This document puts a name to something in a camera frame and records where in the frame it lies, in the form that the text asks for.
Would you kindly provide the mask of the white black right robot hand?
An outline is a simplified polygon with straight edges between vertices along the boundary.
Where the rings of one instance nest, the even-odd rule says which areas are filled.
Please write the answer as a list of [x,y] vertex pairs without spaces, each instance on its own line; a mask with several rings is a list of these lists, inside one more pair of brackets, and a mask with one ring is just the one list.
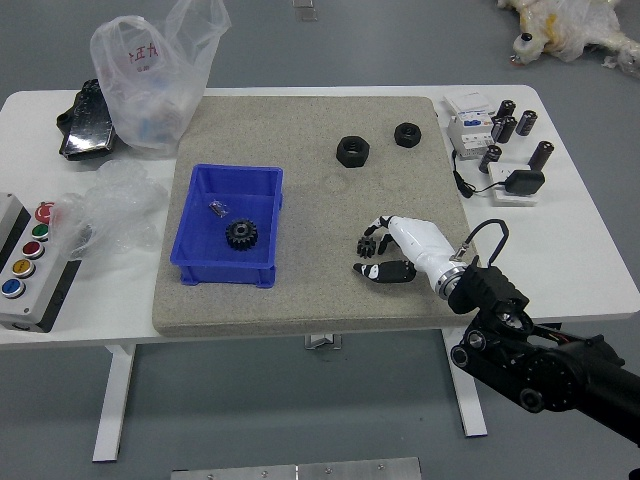
[[380,240],[378,254],[394,242],[406,257],[377,264],[355,263],[353,270],[375,283],[392,284],[412,281],[418,272],[425,273],[433,291],[447,299],[466,264],[455,260],[454,249],[439,228],[432,222],[400,216],[380,216],[365,230],[358,241],[357,253],[363,258],[371,258],[376,241],[373,233],[386,228],[387,233]]

